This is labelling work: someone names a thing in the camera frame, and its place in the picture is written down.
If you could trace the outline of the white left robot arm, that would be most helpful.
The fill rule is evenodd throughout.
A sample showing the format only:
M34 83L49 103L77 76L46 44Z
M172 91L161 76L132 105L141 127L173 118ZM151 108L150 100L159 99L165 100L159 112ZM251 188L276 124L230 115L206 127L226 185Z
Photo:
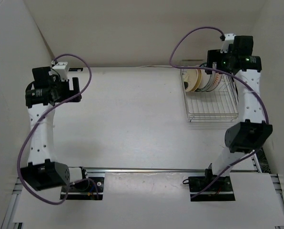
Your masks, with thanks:
M42 117L55 104L79 93L78 78L73 78L73 87L70 88L68 71L67 62L58 62L52 67L34 68L34 80L25 91L30 126L36 130L30 140L27 165L20 171L24 181L36 191L65 186L72 182L79 191L84 191L90 184L82 167L68 167L57 161L53 142L55 112L51 111Z

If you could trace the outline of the cream plate with black spot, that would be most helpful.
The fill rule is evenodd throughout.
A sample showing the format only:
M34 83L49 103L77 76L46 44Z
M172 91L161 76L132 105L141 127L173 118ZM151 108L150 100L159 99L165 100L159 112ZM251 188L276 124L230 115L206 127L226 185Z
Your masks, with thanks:
M202 73L199 69L189 69L183 76L183 83L186 92L196 91L201 83Z

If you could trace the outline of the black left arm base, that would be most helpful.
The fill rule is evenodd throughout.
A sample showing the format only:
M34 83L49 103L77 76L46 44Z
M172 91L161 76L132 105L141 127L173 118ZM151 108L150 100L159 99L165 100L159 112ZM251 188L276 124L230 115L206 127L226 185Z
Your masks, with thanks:
M104 173L88 173L88 178L92 179L96 185L91 181L83 181L77 184L72 184L69 187L67 200L92 200L98 201L103 199L104 192Z

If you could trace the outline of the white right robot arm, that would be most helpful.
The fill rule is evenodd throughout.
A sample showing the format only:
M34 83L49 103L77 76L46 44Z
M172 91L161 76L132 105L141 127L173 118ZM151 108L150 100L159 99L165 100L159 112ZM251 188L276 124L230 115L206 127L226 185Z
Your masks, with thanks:
M252 54L253 37L229 33L221 39L221 49L208 51L205 72L209 74L210 67L215 64L215 72L235 79L238 118L237 123L225 132L225 148L205 172L203 184L210 191L220 186L220 178L229 176L234 165L260 150L273 132L260 98L262 63L259 56Z

